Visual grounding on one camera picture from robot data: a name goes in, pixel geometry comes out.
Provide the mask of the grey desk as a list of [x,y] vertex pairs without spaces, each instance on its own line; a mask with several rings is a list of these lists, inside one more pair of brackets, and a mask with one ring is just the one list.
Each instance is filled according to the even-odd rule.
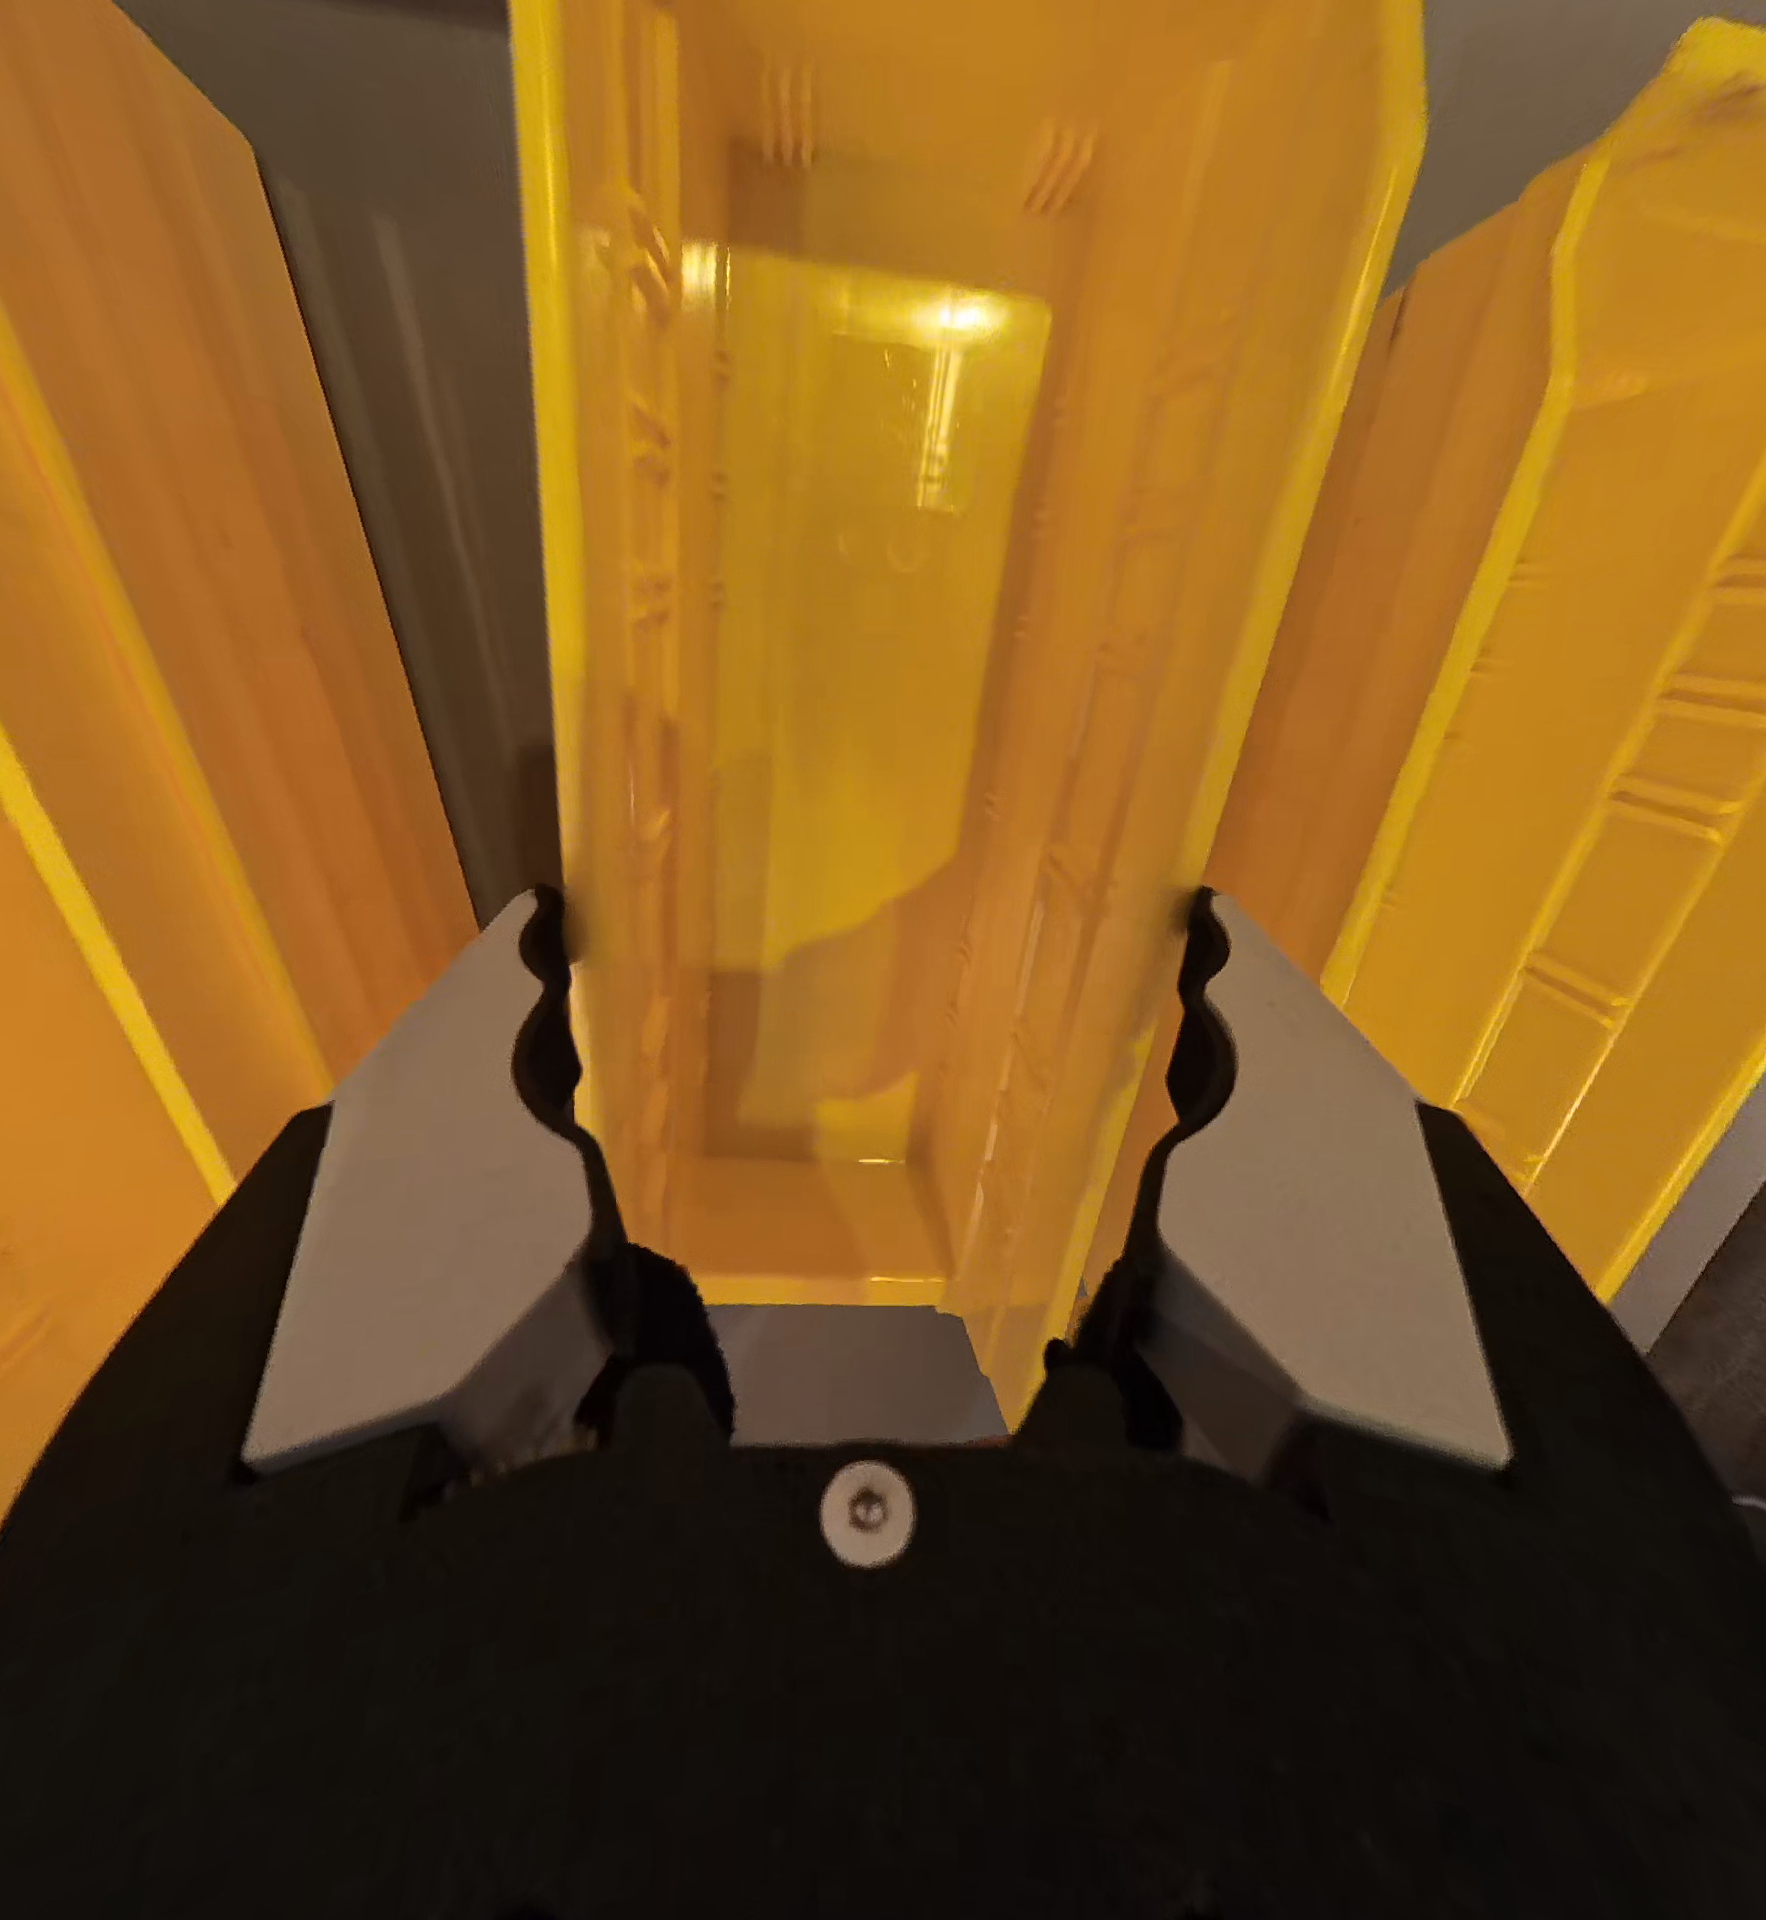
[[[269,189],[469,917],[560,877],[502,2],[126,2]],[[1766,1075],[1647,1259],[1654,1369],[1766,1480]]]

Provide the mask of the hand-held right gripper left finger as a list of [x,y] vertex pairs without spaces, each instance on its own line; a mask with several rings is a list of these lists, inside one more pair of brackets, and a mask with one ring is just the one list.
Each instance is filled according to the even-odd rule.
[[565,903],[513,897],[338,1085],[247,1469],[431,1428],[475,1469],[567,1452],[626,1247],[575,1118]]

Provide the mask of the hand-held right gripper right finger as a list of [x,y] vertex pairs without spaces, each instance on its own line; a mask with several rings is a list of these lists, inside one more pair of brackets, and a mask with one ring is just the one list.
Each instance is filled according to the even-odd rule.
[[1087,1309],[1150,1445],[1280,1469],[1349,1428],[1469,1469],[1509,1428],[1420,1100],[1225,893],[1185,913],[1169,1124]]

